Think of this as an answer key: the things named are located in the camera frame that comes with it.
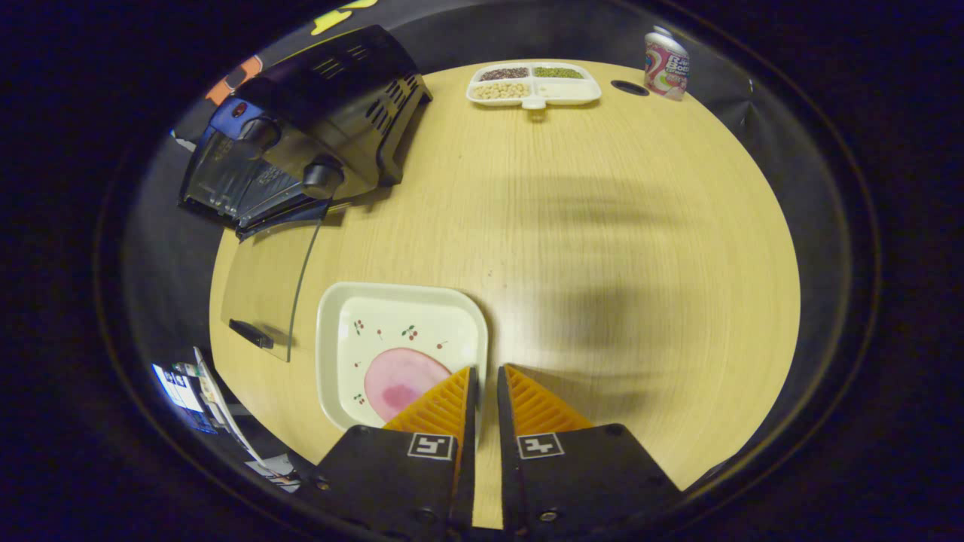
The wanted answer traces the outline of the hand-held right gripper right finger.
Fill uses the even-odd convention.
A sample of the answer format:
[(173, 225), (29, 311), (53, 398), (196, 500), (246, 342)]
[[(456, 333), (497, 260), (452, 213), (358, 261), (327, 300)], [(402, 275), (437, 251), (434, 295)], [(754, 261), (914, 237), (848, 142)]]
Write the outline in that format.
[(593, 539), (660, 517), (682, 491), (626, 425), (589, 422), (520, 368), (497, 371), (502, 524), (515, 539)]

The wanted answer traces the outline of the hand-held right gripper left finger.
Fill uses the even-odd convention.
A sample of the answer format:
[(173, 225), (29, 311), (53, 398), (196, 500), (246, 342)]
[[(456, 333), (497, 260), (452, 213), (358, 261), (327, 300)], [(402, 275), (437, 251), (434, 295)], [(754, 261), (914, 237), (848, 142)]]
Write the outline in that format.
[(479, 383), (462, 368), (383, 428), (352, 426), (313, 468), (313, 506), (390, 539), (472, 527)]

